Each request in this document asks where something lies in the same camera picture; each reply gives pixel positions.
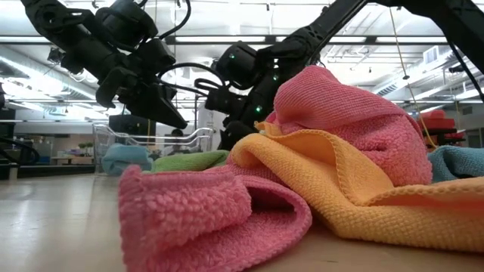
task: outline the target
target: light blue towel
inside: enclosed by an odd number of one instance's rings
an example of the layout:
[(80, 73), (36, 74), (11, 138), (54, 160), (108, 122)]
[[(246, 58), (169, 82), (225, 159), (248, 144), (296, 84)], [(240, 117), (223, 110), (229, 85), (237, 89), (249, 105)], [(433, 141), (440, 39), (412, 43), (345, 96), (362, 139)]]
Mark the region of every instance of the light blue towel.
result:
[(428, 154), (432, 182), (484, 176), (484, 149), (443, 146)]
[(113, 144), (101, 160), (103, 170), (110, 176), (120, 176), (131, 164), (136, 164), (145, 171), (151, 170), (153, 160), (146, 147)]

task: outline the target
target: orange towel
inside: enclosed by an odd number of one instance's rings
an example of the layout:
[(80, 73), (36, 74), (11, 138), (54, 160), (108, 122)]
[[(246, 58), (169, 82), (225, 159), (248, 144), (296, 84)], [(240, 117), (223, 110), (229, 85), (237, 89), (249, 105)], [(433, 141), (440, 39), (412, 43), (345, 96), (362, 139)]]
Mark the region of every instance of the orange towel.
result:
[(241, 172), (270, 169), (336, 235), (484, 252), (484, 178), (394, 187), (377, 165), (337, 136), (308, 129), (282, 135), (267, 122), (257, 127), (265, 136), (239, 141), (231, 160)]

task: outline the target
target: table surface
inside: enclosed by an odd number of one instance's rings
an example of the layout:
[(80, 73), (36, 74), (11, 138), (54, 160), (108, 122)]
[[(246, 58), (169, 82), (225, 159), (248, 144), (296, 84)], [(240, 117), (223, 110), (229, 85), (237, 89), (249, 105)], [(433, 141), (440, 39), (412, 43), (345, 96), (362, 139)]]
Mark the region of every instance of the table surface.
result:
[[(117, 182), (77, 175), (0, 181), (0, 271), (124, 271)], [(320, 224), (251, 271), (483, 272), (484, 258), (341, 240)]]

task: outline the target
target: towel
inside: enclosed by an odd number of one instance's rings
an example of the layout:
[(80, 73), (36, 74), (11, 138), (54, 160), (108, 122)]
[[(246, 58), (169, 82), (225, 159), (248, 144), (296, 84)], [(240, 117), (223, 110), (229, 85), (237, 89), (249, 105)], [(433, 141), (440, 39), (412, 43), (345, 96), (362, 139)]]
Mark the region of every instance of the towel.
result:
[(484, 176), (484, 149), (443, 146), (428, 155), (432, 182)]
[(131, 164), (139, 165), (143, 170), (150, 171), (153, 160), (148, 157), (149, 155), (146, 147), (113, 144), (101, 159), (101, 165), (110, 176), (120, 176)]
[(418, 124), (392, 102), (339, 83), (325, 68), (306, 67), (284, 83), (274, 109), (266, 121), (283, 133), (315, 128), (335, 134), (380, 166), (396, 186), (431, 182)]
[(299, 241), (312, 222), (300, 196), (254, 176), (128, 168), (119, 183), (128, 272), (242, 271)]
[(203, 171), (224, 165), (227, 156), (228, 151), (225, 150), (165, 156), (154, 161), (151, 171)]
[(484, 252), (484, 178), (395, 187), (363, 152), (334, 134), (289, 134), (267, 122), (237, 142), (227, 166), (286, 184), (338, 236)]

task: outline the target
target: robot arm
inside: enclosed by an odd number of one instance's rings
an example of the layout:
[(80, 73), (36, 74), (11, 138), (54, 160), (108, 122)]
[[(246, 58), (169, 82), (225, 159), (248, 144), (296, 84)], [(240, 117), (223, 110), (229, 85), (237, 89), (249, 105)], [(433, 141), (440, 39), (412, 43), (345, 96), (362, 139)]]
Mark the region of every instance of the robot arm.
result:
[[(209, 94), (207, 108), (229, 114), (224, 121), (227, 127), (222, 139), (235, 143), (240, 134), (229, 128), (253, 127), (272, 110), (279, 86), (315, 63), (319, 52), (331, 37), (351, 20), (369, 1), (336, 0), (310, 25), (298, 29), (282, 42), (255, 52), (243, 42), (232, 45), (217, 63), (217, 70), (226, 78), (239, 81), (245, 88), (253, 87), (244, 101), (225, 95)], [(403, 6), (410, 12), (432, 19), (444, 32), (450, 43), (455, 43), (469, 59), (484, 72), (484, 13), (471, 0), (374, 0), (388, 7)], [(232, 111), (221, 110), (223, 105)], [(222, 143), (226, 149), (231, 145)]]
[[(66, 51), (62, 66), (73, 73), (86, 68), (99, 79), (98, 103), (113, 107), (111, 101), (117, 94), (135, 115), (179, 128), (187, 125), (170, 103), (174, 90), (161, 85), (156, 77), (169, 70), (175, 58), (160, 39), (145, 43), (157, 34), (157, 29), (132, 0), (117, 0), (96, 16), (90, 11), (66, 8), (57, 0), (21, 1), (37, 31)], [(243, 135), (231, 133), (230, 128), (251, 131), (239, 128), (251, 128), (255, 121), (263, 120), (272, 111), (279, 86), (315, 63), (321, 49), (368, 2), (402, 6), (432, 19), (450, 44), (457, 45), (484, 71), (484, 13), (472, 0), (336, 0), (313, 23), (282, 42), (259, 51), (237, 42), (222, 55), (216, 71), (236, 88), (252, 88), (247, 97), (207, 89), (206, 108), (228, 114), (222, 139), (235, 143)], [(118, 49), (132, 53), (125, 55)]]
[(175, 90), (160, 85), (157, 78), (175, 63), (174, 55), (160, 39), (145, 42), (158, 30), (136, 3), (118, 0), (94, 15), (57, 0), (21, 1), (36, 30), (66, 52), (61, 66), (72, 73), (86, 69), (99, 80), (100, 105), (115, 107), (112, 100), (118, 95), (133, 115), (177, 128), (187, 126), (170, 102)]

